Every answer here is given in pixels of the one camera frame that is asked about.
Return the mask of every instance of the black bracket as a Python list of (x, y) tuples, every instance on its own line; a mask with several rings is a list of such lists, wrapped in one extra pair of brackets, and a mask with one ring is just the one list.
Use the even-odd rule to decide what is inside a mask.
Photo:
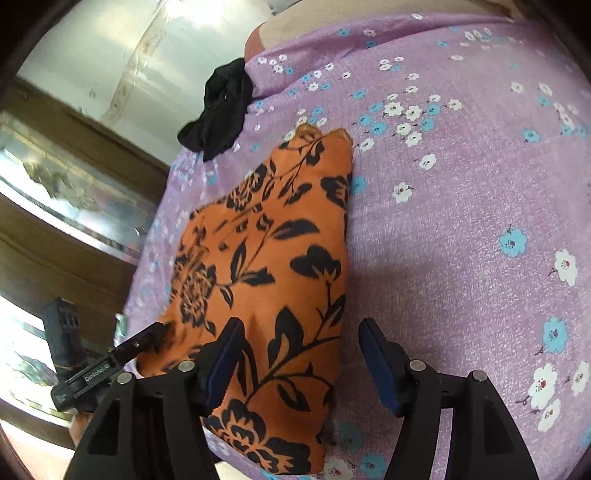
[(428, 480), (442, 408), (453, 409), (446, 480), (538, 480), (511, 414), (487, 374), (436, 372), (388, 342), (373, 318), (359, 325), (359, 346), (382, 404), (402, 429), (385, 480)]
[(64, 480), (219, 480), (201, 427), (218, 407), (242, 355), (244, 325), (168, 374), (123, 372), (86, 429)]

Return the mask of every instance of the metal screw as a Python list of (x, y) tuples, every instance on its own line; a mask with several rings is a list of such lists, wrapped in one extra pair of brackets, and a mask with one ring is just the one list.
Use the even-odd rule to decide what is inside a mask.
[(421, 360), (411, 360), (409, 366), (410, 366), (410, 370), (414, 370), (415, 372), (422, 372), (423, 370), (425, 370), (427, 368), (427, 365), (425, 365), (425, 362), (423, 362)]
[(486, 372), (483, 372), (482, 370), (474, 370), (472, 372), (472, 376), (474, 377), (474, 380), (477, 380), (479, 382), (484, 382), (484, 380), (488, 379), (488, 375), (486, 374)]
[(131, 379), (134, 376), (132, 374), (130, 374), (129, 372), (123, 372), (121, 375), (119, 375), (117, 377), (117, 383), (121, 384), (121, 385), (125, 385), (126, 383), (131, 382)]
[(190, 372), (193, 368), (195, 368), (195, 362), (192, 360), (183, 360), (178, 365), (178, 369), (181, 372)]

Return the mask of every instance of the purple floral bedsheet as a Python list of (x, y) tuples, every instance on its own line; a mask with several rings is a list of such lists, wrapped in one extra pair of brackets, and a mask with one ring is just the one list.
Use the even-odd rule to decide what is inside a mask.
[[(128, 335), (158, 319), (189, 213), (227, 194), (301, 123), (355, 139), (342, 378), (326, 424), (327, 480), (380, 479), (400, 421), (357, 346), (373, 316), (435, 369), (488, 373), (541, 480), (591, 443), (591, 88), (549, 32), (474, 15), (327, 27), (263, 52), (234, 148), (183, 150), (126, 305)], [(443, 479), (450, 414), (433, 479)], [(253, 479), (274, 478), (207, 434)]]

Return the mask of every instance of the orange floral cloth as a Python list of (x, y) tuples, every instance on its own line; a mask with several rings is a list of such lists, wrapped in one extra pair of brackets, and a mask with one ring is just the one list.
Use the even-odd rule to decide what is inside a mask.
[(190, 215), (178, 248), (160, 375), (214, 341), (231, 317), (243, 355), (214, 434), (270, 473), (319, 473), (322, 425), (339, 370), (348, 268), (345, 235), (352, 141), (302, 125), (229, 195)]

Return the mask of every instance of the black cloth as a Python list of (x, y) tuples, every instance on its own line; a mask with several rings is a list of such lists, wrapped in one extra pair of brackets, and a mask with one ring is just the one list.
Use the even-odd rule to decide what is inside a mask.
[(252, 81), (244, 59), (218, 67), (205, 84), (203, 113), (181, 129), (178, 141), (189, 150), (203, 151), (203, 161), (210, 161), (233, 146), (251, 102)]

